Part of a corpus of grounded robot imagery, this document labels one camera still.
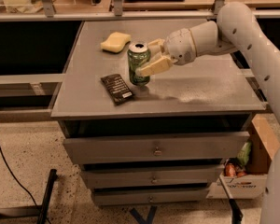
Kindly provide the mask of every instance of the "drawer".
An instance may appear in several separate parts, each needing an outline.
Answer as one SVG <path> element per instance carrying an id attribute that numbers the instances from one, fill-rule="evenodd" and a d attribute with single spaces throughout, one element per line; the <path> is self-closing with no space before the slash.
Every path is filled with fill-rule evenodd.
<path id="1" fill-rule="evenodd" d="M 235 157 L 248 132 L 108 136 L 65 139 L 73 164 Z"/>
<path id="2" fill-rule="evenodd" d="M 207 193 L 208 189 L 163 189 L 93 193 L 91 197 L 96 205 L 154 204 L 200 201 Z"/>
<path id="3" fill-rule="evenodd" d="M 82 171 L 89 189 L 117 187 L 162 186 L 188 183 L 216 182 L 224 165 L 176 166 L 159 168 L 128 168 L 124 170 Z"/>

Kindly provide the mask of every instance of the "black cable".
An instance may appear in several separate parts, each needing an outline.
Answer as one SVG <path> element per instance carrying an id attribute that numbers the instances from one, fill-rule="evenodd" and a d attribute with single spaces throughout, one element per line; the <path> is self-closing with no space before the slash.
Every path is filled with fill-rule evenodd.
<path id="1" fill-rule="evenodd" d="M 34 202 L 35 206 L 37 207 L 37 209 L 39 209 L 39 208 L 38 208 L 38 205 L 37 205 L 37 203 L 36 203 L 36 201 L 35 201 L 34 196 L 33 196 L 33 195 L 31 194 L 31 192 L 18 180 L 18 178 L 17 178 L 17 177 L 13 174 L 13 172 L 11 171 L 11 169 L 10 169 L 8 163 L 7 163 L 7 160 L 6 160 L 6 158 L 5 158 L 4 154 L 3 154 L 1 145 L 0 145 L 0 154 L 1 154 L 1 156 L 2 156 L 2 159 L 3 159 L 3 161 L 4 161 L 5 165 L 6 165 L 6 167 L 8 168 L 10 174 L 12 175 L 12 177 L 16 180 L 16 182 L 19 184 L 19 186 L 20 186 L 22 189 L 24 189 L 24 190 L 29 194 L 29 196 L 31 197 L 31 199 L 32 199 L 32 201 Z"/>

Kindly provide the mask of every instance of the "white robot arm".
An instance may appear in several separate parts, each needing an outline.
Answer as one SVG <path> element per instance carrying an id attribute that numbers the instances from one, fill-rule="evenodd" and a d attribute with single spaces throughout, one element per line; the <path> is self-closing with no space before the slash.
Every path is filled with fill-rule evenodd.
<path id="1" fill-rule="evenodd" d="M 280 50 L 261 31 L 253 13 L 242 3 L 229 3 L 217 14 L 217 23 L 171 33 L 148 45 L 152 59 L 138 68 L 138 76 L 168 70 L 173 64 L 193 62 L 204 54 L 240 50 L 280 123 Z M 280 149 L 271 164 L 261 212 L 263 223 L 280 223 Z"/>

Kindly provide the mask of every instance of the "gray tabletop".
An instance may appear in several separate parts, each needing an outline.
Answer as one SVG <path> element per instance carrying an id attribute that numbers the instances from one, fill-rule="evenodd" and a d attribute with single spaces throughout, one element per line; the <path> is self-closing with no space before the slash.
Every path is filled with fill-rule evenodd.
<path id="1" fill-rule="evenodd" d="M 184 66 L 152 76 L 145 87 L 129 81 L 127 49 L 101 51 L 113 32 L 130 34 L 132 41 L 165 38 L 172 31 L 204 20 L 85 22 L 51 116 L 54 119 L 109 119 L 191 116 L 250 112 L 264 109 L 230 55 L 203 56 Z M 114 105 L 101 77 L 121 74 L 134 99 Z"/>

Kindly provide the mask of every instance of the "concrete floor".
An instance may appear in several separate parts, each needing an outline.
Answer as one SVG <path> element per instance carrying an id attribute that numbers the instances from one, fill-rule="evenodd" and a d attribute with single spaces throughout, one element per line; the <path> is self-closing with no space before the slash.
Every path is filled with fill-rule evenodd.
<path id="1" fill-rule="evenodd" d="M 272 115 L 273 128 L 280 128 Z M 79 167 L 73 165 L 63 148 L 63 133 L 56 121 L 49 120 L 48 111 L 0 112 L 0 142 L 15 176 L 41 204 L 49 170 L 57 169 L 58 180 L 49 205 L 52 224 L 118 223 L 137 224 L 130 211 L 135 208 L 147 218 L 150 206 L 131 205 L 97 207 L 91 193 L 79 176 Z M 244 213 L 242 223 L 259 223 L 262 196 L 254 200 L 240 200 Z M 13 180 L 0 156 L 0 208 L 33 205 L 28 194 Z M 231 223 L 231 209 L 227 200 L 204 200 L 190 203 L 158 204 L 154 224 L 224 224 Z M 1 223 L 36 223 L 36 217 L 0 220 Z"/>

